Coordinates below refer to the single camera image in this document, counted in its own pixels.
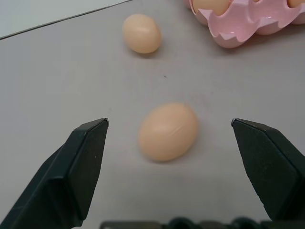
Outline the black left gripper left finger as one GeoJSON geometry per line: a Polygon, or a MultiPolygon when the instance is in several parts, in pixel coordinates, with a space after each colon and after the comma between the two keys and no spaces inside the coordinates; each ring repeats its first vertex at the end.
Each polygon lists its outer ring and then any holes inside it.
{"type": "Polygon", "coordinates": [[[87,218],[100,175],[108,119],[74,129],[39,168],[2,229],[72,229],[87,218]]]}

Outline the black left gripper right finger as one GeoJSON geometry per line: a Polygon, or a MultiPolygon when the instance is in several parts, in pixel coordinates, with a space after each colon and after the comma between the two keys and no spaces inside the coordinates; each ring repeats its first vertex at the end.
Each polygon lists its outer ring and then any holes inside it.
{"type": "Polygon", "coordinates": [[[246,174],[271,220],[305,219],[305,157],[277,129],[233,119],[246,174]]]}

